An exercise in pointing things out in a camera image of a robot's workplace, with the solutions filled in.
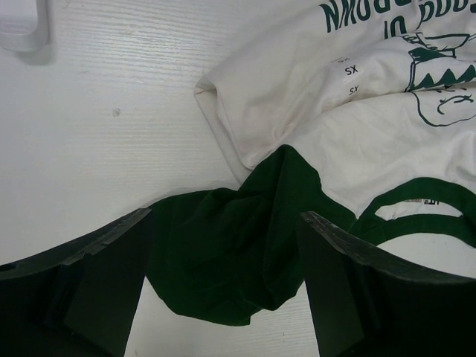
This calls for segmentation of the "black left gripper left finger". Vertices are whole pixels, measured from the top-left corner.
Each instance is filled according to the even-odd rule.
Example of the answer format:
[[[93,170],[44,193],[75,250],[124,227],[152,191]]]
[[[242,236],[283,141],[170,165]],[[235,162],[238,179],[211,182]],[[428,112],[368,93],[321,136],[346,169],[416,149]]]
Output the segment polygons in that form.
[[[1,266],[2,356],[123,356],[152,253],[153,214]]]

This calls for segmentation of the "white and green t-shirt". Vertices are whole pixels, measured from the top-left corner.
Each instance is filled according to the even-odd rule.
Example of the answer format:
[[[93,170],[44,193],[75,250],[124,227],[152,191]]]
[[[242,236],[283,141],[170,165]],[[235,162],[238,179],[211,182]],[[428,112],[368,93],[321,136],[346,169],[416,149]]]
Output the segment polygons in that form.
[[[152,205],[147,279],[174,313],[245,326],[293,298],[306,211],[374,245],[475,244],[473,1],[318,1],[194,96],[240,186]]]

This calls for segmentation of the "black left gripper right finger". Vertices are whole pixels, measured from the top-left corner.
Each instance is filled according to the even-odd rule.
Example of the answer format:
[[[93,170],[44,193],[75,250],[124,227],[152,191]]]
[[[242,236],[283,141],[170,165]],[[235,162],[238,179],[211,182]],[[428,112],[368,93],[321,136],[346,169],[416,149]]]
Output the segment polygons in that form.
[[[299,251],[321,356],[473,356],[475,280],[302,214]]]

